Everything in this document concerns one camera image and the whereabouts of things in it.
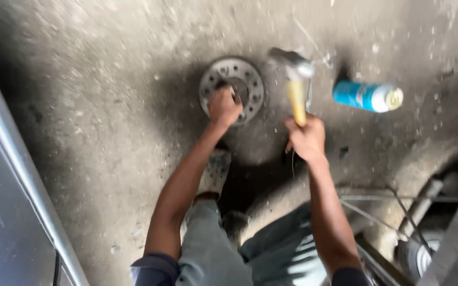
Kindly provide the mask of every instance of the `pants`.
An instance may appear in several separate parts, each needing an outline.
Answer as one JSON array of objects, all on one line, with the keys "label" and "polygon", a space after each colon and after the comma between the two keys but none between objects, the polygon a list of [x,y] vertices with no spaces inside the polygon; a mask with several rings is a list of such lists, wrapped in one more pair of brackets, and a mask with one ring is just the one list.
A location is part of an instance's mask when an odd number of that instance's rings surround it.
[{"label": "pants", "polygon": [[265,226],[239,252],[220,227],[214,200],[198,201],[185,219],[178,286],[316,286],[326,278],[310,233],[309,204]]}]

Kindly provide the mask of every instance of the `person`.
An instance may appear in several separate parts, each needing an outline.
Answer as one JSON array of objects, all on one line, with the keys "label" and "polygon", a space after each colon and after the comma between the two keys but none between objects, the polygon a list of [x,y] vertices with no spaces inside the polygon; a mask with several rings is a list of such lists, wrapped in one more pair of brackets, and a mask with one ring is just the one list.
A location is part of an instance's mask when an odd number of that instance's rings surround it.
[{"label": "person", "polygon": [[309,167],[310,204],[258,231],[239,250],[229,240],[216,200],[230,157],[215,145],[242,111],[235,98],[231,86],[213,92],[206,130],[160,193],[144,255],[131,266],[134,284],[319,285],[328,277],[334,286],[368,285],[329,172],[324,124],[313,115],[302,128],[285,120],[287,149],[294,148]]}]

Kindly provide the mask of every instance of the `sleeve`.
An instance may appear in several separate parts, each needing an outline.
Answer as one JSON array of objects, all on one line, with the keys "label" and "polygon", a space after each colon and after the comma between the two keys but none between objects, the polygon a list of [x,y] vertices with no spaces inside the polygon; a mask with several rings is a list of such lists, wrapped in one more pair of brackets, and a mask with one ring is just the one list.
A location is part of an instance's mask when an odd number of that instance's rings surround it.
[{"label": "sleeve", "polygon": [[130,268],[135,286],[173,286],[180,275],[178,262],[164,253],[146,255]]},{"label": "sleeve", "polygon": [[352,267],[340,268],[333,274],[331,286],[370,286],[365,273]]}]

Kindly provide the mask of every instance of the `concrete floor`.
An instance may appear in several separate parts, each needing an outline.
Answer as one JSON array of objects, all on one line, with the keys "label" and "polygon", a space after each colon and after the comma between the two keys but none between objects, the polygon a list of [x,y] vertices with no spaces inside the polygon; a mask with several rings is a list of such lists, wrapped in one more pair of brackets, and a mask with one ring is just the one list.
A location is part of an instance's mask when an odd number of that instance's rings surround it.
[{"label": "concrete floor", "polygon": [[[207,124],[198,82],[220,56],[250,59],[267,91],[224,138],[234,164],[221,210],[250,213],[251,235],[308,199],[303,166],[282,161],[290,110],[283,71],[265,63],[272,46],[337,51],[334,69],[318,66],[311,108],[337,185],[416,193],[458,158],[458,0],[0,0],[0,87],[92,285],[130,285],[158,193]],[[342,64],[401,87],[403,107],[334,103]],[[366,207],[403,217],[392,203]],[[391,258],[396,237],[366,236]]]}]

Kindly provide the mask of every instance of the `blue spray can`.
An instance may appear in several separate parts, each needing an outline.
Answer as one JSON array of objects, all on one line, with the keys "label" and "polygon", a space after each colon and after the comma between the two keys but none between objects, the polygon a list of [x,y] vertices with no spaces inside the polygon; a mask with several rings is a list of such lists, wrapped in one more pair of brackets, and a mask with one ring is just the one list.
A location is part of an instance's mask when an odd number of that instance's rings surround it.
[{"label": "blue spray can", "polygon": [[383,113],[402,105],[404,94],[389,84],[340,81],[333,89],[333,99],[345,105]]}]

